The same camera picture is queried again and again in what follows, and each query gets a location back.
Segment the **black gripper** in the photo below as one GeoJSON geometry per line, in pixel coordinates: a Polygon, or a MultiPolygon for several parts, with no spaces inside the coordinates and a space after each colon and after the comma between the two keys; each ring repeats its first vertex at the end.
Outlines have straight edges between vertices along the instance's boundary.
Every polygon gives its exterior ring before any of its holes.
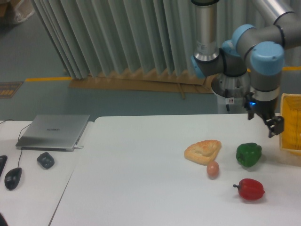
{"type": "Polygon", "coordinates": [[[254,98],[255,94],[248,92],[243,98],[243,107],[248,113],[248,120],[254,118],[257,114],[262,119],[267,119],[265,125],[269,129],[269,138],[277,136],[284,131],[284,118],[275,115],[278,98],[261,101],[254,98]]]}

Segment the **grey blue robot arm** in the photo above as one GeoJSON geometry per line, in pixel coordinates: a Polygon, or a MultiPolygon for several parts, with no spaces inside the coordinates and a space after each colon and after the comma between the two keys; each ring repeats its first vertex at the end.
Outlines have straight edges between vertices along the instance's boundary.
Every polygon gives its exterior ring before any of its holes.
{"type": "Polygon", "coordinates": [[[195,0],[196,49],[191,56],[196,75],[213,76],[211,88],[220,113],[247,113],[262,118],[269,137],[284,131],[285,121],[275,115],[285,50],[301,44],[301,20],[281,0],[255,0],[266,27],[238,27],[230,40],[216,45],[215,0],[195,0]]]}

